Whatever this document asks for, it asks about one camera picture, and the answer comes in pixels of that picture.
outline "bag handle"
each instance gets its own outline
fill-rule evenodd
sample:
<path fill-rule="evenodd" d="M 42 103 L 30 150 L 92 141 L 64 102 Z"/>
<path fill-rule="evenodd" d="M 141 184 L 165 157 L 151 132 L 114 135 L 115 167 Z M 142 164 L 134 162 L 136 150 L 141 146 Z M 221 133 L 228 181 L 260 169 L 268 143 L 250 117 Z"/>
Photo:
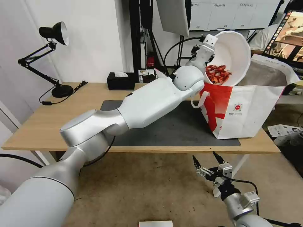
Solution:
<path fill-rule="evenodd" d="M 196 105 L 196 106 L 194 105 L 194 103 L 193 103 L 193 97 L 191 98 L 190 103 L 193 106 L 193 108 L 198 109 L 198 108 L 200 108 L 204 104 L 204 102 L 206 100 L 206 97 L 209 96 L 209 95 L 210 95 L 209 92 L 204 91 L 202 93 L 202 95 L 201 95 L 201 98 L 200 98 L 200 101 L 199 101 L 198 105 Z"/>

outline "whiteboard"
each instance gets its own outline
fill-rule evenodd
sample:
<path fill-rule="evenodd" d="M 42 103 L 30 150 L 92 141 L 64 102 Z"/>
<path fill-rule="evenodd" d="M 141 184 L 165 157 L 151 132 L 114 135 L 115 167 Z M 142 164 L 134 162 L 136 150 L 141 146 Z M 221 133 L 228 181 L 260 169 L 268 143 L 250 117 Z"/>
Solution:
<path fill-rule="evenodd" d="M 269 25 L 280 0 L 192 0 L 190 31 Z"/>

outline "shopping bag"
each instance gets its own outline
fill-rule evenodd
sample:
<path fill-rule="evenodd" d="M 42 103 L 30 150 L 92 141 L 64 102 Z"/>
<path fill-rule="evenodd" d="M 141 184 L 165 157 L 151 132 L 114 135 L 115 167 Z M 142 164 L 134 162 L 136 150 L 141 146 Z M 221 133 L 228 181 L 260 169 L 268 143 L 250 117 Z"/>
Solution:
<path fill-rule="evenodd" d="M 285 86 L 297 81 L 287 64 L 254 55 L 241 86 L 205 84 L 201 112 L 217 139 L 254 137 Z"/>

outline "lamp shade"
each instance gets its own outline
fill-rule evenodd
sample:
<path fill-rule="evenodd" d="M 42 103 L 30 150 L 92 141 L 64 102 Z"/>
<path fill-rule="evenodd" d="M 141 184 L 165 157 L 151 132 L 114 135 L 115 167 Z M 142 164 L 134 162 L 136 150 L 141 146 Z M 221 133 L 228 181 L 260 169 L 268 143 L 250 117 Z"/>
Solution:
<path fill-rule="evenodd" d="M 39 34 L 46 39 L 54 38 L 65 46 L 68 46 L 69 44 L 67 29 L 63 21 L 56 23 L 52 28 L 40 27 Z"/>

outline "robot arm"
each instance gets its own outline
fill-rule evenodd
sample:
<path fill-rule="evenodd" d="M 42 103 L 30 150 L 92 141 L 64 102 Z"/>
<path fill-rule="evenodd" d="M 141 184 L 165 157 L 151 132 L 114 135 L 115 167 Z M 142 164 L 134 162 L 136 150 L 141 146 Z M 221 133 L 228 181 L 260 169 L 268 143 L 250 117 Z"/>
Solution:
<path fill-rule="evenodd" d="M 221 193 L 221 200 L 225 203 L 229 218 L 236 227 L 272 227 L 264 218 L 252 214 L 253 207 L 259 202 L 259 196 L 254 192 L 241 192 L 231 183 L 233 167 L 213 152 L 219 163 L 218 167 L 206 169 L 193 156 L 196 173 L 206 180 L 212 181 Z"/>
<path fill-rule="evenodd" d="M 73 205 L 81 168 L 108 147 L 105 133 L 120 135 L 146 127 L 201 91 L 205 62 L 213 55 L 216 40 L 206 36 L 195 61 L 180 67 L 174 80 L 159 78 L 130 93 L 115 110 L 91 110 L 64 125 L 60 133 L 69 147 L 67 152 L 61 161 L 26 180 L 0 206 L 1 226 L 61 226 Z"/>

